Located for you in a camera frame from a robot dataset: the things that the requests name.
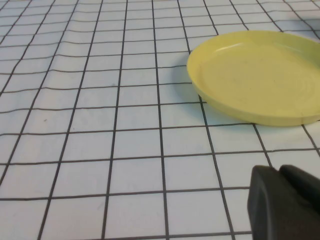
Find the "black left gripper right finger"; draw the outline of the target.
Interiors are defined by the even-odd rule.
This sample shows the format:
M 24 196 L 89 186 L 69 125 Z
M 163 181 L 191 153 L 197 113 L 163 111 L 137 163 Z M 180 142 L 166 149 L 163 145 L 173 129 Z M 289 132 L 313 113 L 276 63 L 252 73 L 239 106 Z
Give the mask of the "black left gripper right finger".
M 294 165 L 282 165 L 279 172 L 319 214 L 320 179 Z

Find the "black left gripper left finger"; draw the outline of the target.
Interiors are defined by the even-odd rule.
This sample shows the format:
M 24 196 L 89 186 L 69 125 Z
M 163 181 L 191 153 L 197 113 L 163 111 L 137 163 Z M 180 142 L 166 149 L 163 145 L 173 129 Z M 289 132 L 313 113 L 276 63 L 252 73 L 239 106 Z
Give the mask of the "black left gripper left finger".
M 247 210 L 254 240 L 320 238 L 320 214 L 273 167 L 253 167 Z

